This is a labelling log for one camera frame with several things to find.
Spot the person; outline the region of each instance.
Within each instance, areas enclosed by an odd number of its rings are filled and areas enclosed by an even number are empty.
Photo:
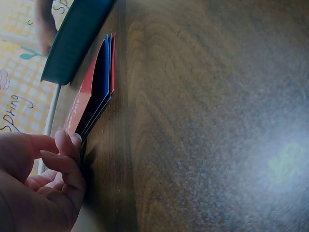
[[[47,56],[57,35],[55,19],[52,15],[53,0],[33,1],[33,23],[38,43],[41,53]]]
[[[70,231],[86,183],[79,169],[81,138],[59,130],[55,138],[0,133],[0,231]],[[48,168],[29,176],[35,159]]]

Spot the table surface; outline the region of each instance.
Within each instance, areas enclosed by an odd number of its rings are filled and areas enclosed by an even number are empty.
[[[306,0],[119,0],[62,92],[116,32],[82,166],[102,230],[309,230],[308,25]]]

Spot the teal tray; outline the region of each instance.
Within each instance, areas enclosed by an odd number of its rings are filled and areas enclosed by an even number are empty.
[[[57,33],[41,81],[61,86],[74,77],[115,0],[75,0]]]

